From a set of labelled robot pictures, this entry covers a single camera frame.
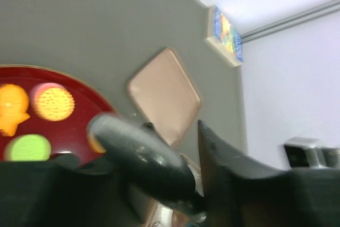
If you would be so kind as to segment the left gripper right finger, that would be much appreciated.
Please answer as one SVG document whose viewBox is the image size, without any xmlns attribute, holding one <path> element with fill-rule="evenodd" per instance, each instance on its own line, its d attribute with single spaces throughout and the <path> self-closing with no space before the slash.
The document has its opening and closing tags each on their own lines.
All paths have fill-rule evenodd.
<svg viewBox="0 0 340 227">
<path fill-rule="evenodd" d="M 288 226 L 283 171 L 244 154 L 198 121 L 198 146 L 209 226 Z"/>
</svg>

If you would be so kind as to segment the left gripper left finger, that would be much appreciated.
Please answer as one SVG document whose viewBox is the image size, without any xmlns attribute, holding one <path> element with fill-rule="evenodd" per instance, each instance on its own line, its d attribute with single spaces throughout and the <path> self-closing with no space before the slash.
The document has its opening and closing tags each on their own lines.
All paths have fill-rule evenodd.
<svg viewBox="0 0 340 227">
<path fill-rule="evenodd" d="M 205 216 L 204 197 L 187 162 L 146 127 L 109 113 L 96 115 L 87 134 L 106 151 L 107 160 L 147 196 L 190 219 Z"/>
</svg>

